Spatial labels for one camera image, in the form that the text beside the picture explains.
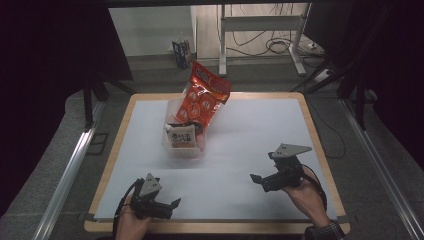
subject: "wooden table edge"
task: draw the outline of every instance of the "wooden table edge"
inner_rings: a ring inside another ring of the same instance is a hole
[[[148,94],[134,94],[128,103],[115,141],[103,171],[99,186],[94,195],[92,204],[89,209],[89,214],[94,215],[100,203],[100,199],[106,189],[115,165],[119,149],[128,123],[131,119],[132,111],[137,101],[149,100],[169,100],[173,98],[182,97],[181,93],[148,93]],[[318,161],[326,179],[330,194],[329,197],[333,200],[334,208],[337,217],[344,217],[346,212],[340,200],[337,187],[334,183],[328,162],[326,160],[324,150],[322,149],[318,133],[312,121],[312,116],[309,112],[306,100],[301,93],[297,92],[232,92],[231,99],[297,99],[299,101],[308,131],[310,133],[314,149],[318,157]],[[243,233],[243,234],[303,234],[306,227],[311,223],[284,223],[284,222],[227,222],[227,223],[214,223],[214,222],[182,222],[168,220],[166,222],[156,221],[152,222],[149,226],[149,233]],[[342,230],[345,233],[350,231],[349,223],[340,223]],[[111,232],[112,223],[110,222],[93,222],[86,220],[84,228],[88,232]]]

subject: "gray carpet floor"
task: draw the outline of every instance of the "gray carpet floor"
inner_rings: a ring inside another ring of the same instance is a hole
[[[214,62],[204,62],[212,72]],[[133,68],[135,81],[125,82],[140,93],[181,92],[190,76],[190,69],[168,65]],[[227,67],[227,79],[233,91],[289,91],[304,78],[298,77],[289,59],[234,61]],[[384,186],[367,158],[358,138],[342,110],[333,83],[307,102],[319,132],[327,160],[345,207],[351,231],[349,239],[411,239]],[[96,134],[105,138],[104,146],[91,145],[75,179],[50,239],[96,239],[108,233],[93,234],[84,230],[84,220],[97,184],[103,173],[110,149],[117,134],[130,96],[106,84],[110,98]],[[0,219],[0,239],[31,239],[54,193],[84,130],[82,93],[71,96],[66,114],[50,146],[46,150],[8,212]],[[424,174],[402,145],[380,122],[372,104],[365,107],[367,133],[373,141],[400,190],[418,218],[424,219]],[[285,239],[282,236],[218,236],[218,235],[148,235],[146,239]]]

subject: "table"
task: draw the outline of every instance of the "table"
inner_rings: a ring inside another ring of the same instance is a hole
[[[132,96],[117,137],[112,147],[108,162],[100,180],[98,189],[90,207],[89,213],[95,214],[99,206],[101,197],[107,187],[112,170],[115,166],[120,147],[122,145],[128,124],[131,119],[132,111],[137,101],[143,100],[169,100],[181,97],[181,94],[135,94]],[[328,198],[334,203],[334,209],[337,217],[344,217],[345,211],[340,201],[335,183],[333,181],[328,163],[325,159],[317,132],[312,122],[311,115],[306,105],[303,95],[300,93],[231,93],[231,99],[296,99],[299,102],[301,111],[313,142],[313,148],[316,151],[320,168],[328,185]],[[149,228],[149,233],[177,234],[177,233],[214,233],[214,234],[303,234],[305,228],[310,223],[299,222],[281,222],[281,221],[185,221],[185,220],[155,220]],[[349,232],[350,225],[341,222],[341,227],[345,233]],[[94,222],[87,220],[85,229],[89,232],[111,232],[111,222]]]

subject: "clear plastic container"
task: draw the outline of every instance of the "clear plastic container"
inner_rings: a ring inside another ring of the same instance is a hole
[[[166,108],[166,117],[165,124],[169,123],[178,123],[174,116],[180,108],[184,98],[175,98],[168,101],[168,105]],[[172,146],[172,143],[168,139],[168,135],[166,133],[165,128],[163,129],[162,134],[162,145],[164,146],[166,152],[171,158],[186,158],[186,159],[195,159],[201,158],[205,152],[206,146],[206,138],[203,134],[202,136],[198,136],[196,138],[196,146],[192,148],[175,148]]]

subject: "red snack bag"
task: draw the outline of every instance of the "red snack bag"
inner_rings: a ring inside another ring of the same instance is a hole
[[[198,122],[203,132],[221,104],[230,97],[231,83],[193,62],[190,87],[175,116],[179,123]]]

